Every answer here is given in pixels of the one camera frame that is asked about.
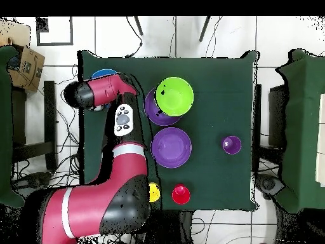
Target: red cup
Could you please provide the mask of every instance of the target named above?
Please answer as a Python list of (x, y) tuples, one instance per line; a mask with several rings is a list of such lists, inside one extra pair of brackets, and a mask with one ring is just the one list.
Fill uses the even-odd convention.
[(190, 191), (184, 184), (177, 184), (171, 193), (171, 197), (176, 204), (184, 205), (190, 201)]

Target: dark green tablecloth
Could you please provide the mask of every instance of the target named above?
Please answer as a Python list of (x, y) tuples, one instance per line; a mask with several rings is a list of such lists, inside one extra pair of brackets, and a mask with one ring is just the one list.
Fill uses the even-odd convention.
[(11, 189), (13, 157), (13, 118), (11, 104), (11, 78), (7, 71), (10, 58), (17, 55), (12, 46), (0, 47), (0, 204), (22, 207), (23, 198)]
[[(83, 51), (84, 79), (100, 69), (134, 75), (145, 95), (164, 78), (177, 76), (190, 83), (194, 104), (174, 126), (184, 130), (192, 141), (192, 154), (183, 166), (168, 169), (157, 166), (161, 179), (162, 207), (174, 210), (254, 210), (250, 200), (251, 113), (253, 99), (253, 62), (255, 51), (242, 58), (97, 58)], [(150, 154), (149, 121), (138, 98), (146, 152), (149, 182), (159, 182)], [(84, 112), (85, 183), (91, 181), (100, 166), (101, 135), (105, 111)], [(162, 129), (151, 123), (154, 135)], [(221, 140), (236, 135), (242, 140), (239, 154), (225, 154)], [(191, 192), (186, 205), (171, 198), (174, 186), (182, 182)]]
[(325, 187), (315, 181), (319, 100), (325, 93), (325, 58), (293, 50), (279, 69), (288, 84), (287, 148), (282, 180), (287, 185), (275, 198), (290, 213), (302, 208), (325, 209)]

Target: black chair leg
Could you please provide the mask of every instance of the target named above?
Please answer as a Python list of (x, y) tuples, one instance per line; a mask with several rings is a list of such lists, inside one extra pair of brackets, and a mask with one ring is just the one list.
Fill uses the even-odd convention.
[(135, 18), (135, 23), (136, 23), (136, 26), (138, 27), (138, 30), (139, 30), (139, 33), (141, 36), (143, 36), (143, 32), (142, 32), (142, 28), (141, 28), (141, 25), (140, 25), (140, 22), (139, 22), (139, 18), (138, 16), (134, 16)]
[(204, 22), (203, 29), (202, 29), (202, 32), (201, 32), (201, 35), (200, 35), (200, 42), (202, 42), (203, 37), (204, 37), (204, 35), (206, 33), (206, 28), (208, 27), (210, 18), (211, 18), (211, 16), (206, 17), (206, 21)]

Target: yellow cup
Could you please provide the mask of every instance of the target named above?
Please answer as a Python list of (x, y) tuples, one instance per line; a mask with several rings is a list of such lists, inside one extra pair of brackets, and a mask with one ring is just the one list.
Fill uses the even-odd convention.
[(160, 198), (160, 190), (155, 182), (149, 183), (149, 202), (156, 202)]

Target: cardboard box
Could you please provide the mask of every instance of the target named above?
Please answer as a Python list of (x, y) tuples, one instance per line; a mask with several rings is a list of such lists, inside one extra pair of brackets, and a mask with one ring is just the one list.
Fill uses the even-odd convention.
[(45, 57), (26, 46), (13, 44), (13, 47), (18, 51), (8, 62), (13, 86), (37, 92)]
[(9, 37), (13, 44), (30, 46), (30, 27), (18, 22), (0, 20), (0, 37), (5, 40)]

